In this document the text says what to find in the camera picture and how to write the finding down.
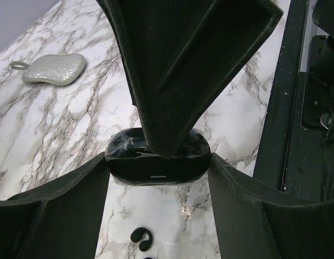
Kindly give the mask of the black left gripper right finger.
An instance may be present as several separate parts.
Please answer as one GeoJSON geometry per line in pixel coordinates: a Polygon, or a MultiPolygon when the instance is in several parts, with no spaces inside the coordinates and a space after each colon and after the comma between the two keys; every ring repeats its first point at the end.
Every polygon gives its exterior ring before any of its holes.
{"type": "Polygon", "coordinates": [[[334,200],[283,193],[216,153],[208,182],[222,258],[334,258],[334,200]]]}

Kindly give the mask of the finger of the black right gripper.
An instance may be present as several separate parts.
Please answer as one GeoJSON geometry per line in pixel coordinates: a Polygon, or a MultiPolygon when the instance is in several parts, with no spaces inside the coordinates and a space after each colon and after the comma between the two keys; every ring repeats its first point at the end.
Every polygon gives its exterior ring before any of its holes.
{"type": "Polygon", "coordinates": [[[171,158],[274,31],[272,1],[99,1],[152,152],[171,158]]]}

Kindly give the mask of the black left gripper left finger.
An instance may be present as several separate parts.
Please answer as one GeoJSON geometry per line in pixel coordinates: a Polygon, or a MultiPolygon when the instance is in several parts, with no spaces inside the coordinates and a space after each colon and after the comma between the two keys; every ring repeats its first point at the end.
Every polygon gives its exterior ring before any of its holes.
{"type": "Polygon", "coordinates": [[[110,173],[104,153],[0,200],[0,258],[94,258],[110,173]]]}

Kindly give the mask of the black earbud charging case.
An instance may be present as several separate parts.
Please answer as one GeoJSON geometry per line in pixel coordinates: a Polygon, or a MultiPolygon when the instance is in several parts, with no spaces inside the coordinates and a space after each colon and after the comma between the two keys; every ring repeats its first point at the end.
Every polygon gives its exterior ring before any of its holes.
{"type": "Polygon", "coordinates": [[[207,140],[192,129],[175,155],[166,159],[153,153],[141,128],[128,128],[113,135],[105,160],[118,184],[128,186],[185,185],[203,177],[211,151],[207,140]]]}

